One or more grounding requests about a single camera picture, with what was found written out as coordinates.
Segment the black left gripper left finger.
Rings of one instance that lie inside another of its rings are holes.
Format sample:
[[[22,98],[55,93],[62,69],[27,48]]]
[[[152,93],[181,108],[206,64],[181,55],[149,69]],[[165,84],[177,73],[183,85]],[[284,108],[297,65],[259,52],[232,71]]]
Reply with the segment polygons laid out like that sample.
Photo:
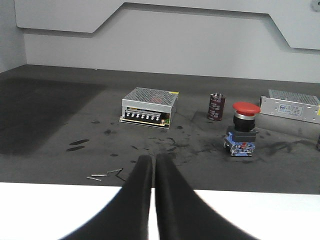
[[[146,240],[151,201],[152,158],[139,156],[116,196],[64,240]]]

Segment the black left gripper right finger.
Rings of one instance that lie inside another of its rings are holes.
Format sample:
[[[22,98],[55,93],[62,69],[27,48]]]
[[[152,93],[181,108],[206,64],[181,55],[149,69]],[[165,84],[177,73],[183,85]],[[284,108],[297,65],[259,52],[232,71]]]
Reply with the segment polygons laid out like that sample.
[[[166,153],[156,156],[155,205],[161,240],[253,240],[190,187]]]

